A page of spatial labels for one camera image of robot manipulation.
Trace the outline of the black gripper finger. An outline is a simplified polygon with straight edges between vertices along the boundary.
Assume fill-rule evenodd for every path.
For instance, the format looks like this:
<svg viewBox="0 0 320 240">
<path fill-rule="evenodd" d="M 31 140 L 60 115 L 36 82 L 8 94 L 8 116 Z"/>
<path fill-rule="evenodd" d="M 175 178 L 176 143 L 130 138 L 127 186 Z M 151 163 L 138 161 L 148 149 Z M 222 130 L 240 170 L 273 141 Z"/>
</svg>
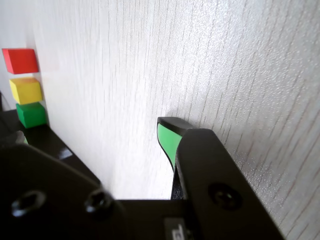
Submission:
<svg viewBox="0 0 320 240">
<path fill-rule="evenodd" d="M 178 117 L 157 119 L 157 139 L 179 179 L 200 240 L 281 240 L 278 227 L 217 135 Z"/>
<path fill-rule="evenodd" d="M 15 132 L 0 140 L 1 239 L 121 240 L 113 197 L 24 139 Z"/>
</svg>

